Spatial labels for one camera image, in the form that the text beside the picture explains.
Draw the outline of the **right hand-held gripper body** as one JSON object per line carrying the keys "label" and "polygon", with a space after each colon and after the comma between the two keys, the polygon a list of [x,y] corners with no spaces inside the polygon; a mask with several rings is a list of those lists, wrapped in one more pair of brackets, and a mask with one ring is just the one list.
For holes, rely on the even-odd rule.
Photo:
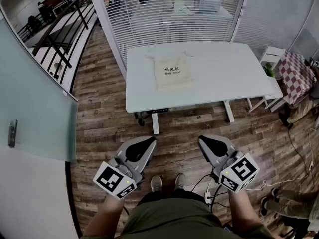
{"label": "right hand-held gripper body", "polygon": [[235,151],[213,169],[218,183],[228,190],[238,193],[251,183],[259,172],[257,163],[249,153]]}

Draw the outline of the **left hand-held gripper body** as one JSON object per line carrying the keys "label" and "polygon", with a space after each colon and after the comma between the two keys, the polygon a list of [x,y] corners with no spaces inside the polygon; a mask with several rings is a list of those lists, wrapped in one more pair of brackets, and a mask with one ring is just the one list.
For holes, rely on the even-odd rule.
{"label": "left hand-held gripper body", "polygon": [[103,161],[93,179],[95,184],[118,200],[137,189],[143,180],[142,173],[116,156],[109,162]]}

